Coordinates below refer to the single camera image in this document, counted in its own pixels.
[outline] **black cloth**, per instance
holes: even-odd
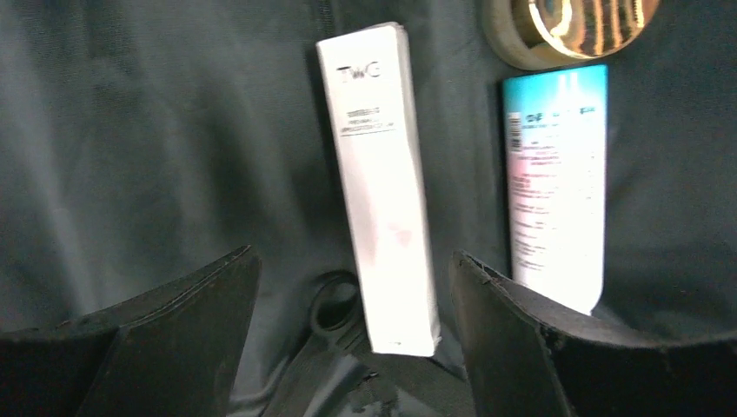
[[[0,1],[0,330],[108,307],[251,243],[262,285],[233,401],[255,415],[302,341],[313,278],[355,268],[314,44],[394,20],[409,34],[439,357],[460,366],[447,262],[462,248],[509,271],[497,88],[521,74],[486,45],[480,9]],[[603,60],[597,314],[667,337],[737,324],[735,33],[733,0],[663,2]]]

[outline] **barcode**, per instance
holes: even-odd
[[[522,151],[522,114],[509,113],[509,150],[512,152]]]

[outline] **dark surface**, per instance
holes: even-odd
[[[0,334],[0,415],[225,415],[260,268],[239,248],[78,320]]]
[[[451,287],[479,417],[737,414],[737,332],[665,341],[565,308],[465,254]]]
[[[333,22],[318,13],[328,3]],[[676,337],[737,328],[737,3],[663,3],[605,60],[602,306]],[[354,268],[308,57],[329,33],[396,20],[412,56],[439,355],[459,365],[446,265],[463,248],[508,273],[496,87],[521,73],[486,45],[479,9],[0,1],[0,329],[108,307],[252,243],[262,285],[233,396],[253,415],[302,340],[313,277]]]

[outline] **bottle label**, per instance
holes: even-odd
[[[589,313],[603,282],[607,67],[503,84],[513,277]]]

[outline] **white box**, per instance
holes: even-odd
[[[317,44],[371,347],[440,340],[408,39],[385,23]]]

